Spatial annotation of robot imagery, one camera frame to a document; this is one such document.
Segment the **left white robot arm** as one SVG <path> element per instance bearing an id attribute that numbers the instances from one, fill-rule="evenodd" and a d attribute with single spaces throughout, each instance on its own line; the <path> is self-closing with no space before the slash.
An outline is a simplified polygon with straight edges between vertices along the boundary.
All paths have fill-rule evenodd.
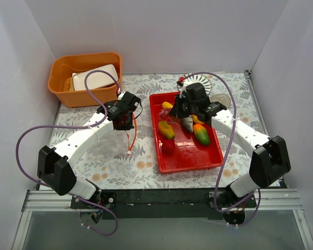
<path id="1" fill-rule="evenodd" d="M 38 177 L 58 195 L 71 194 L 82 198 L 89 208 L 100 204 L 101 190 L 97 185 L 77 177 L 73 166 L 103 136 L 114 130 L 133 129 L 133 113 L 141 106 L 141 99 L 130 92 L 119 95 L 118 100 L 100 106 L 85 123 L 86 129 L 78 130 L 64 141 L 39 151 Z"/>

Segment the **purple grape bunch toy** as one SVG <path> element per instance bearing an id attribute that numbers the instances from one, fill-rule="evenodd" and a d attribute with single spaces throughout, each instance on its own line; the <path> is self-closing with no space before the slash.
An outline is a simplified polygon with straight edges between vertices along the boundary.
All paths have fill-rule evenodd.
<path id="1" fill-rule="evenodd" d="M 165 121 L 169 125 L 180 125 L 180 120 L 170 115 L 171 108 L 162 108 L 159 112 L 159 121 Z"/>

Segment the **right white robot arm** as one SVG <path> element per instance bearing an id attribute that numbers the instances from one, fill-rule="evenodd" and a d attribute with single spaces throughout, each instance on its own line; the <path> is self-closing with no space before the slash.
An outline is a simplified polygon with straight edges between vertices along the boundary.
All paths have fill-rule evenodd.
<path id="1" fill-rule="evenodd" d="M 269 137 L 233 118 L 226 106 L 210 101 L 201 83 L 192 83 L 182 88 L 175 96 L 170 115 L 176 118 L 196 115 L 199 121 L 206 122 L 227 135 L 251 158 L 248 173 L 226 187 L 225 199 L 232 207 L 243 203 L 245 195 L 270 186 L 291 170 L 283 138 Z"/>

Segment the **grey fish toy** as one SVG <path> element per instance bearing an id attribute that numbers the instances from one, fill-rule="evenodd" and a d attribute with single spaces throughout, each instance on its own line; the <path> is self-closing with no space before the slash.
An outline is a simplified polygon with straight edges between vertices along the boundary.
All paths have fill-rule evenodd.
<path id="1" fill-rule="evenodd" d="M 194 121 L 192 119 L 191 116 L 188 116 L 186 118 L 183 118 L 181 121 L 180 121 L 182 127 L 188 131 L 189 133 L 193 133 L 194 131 Z"/>

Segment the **clear zip top bag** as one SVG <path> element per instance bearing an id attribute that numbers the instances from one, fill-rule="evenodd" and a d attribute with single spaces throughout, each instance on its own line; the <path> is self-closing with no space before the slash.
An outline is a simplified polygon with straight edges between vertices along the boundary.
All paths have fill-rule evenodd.
<path id="1" fill-rule="evenodd" d="M 127 155 L 134 144 L 135 128 L 127 131 L 117 131 L 105 135 L 91 147 L 84 157 L 89 162 L 108 162 L 118 154 Z"/>

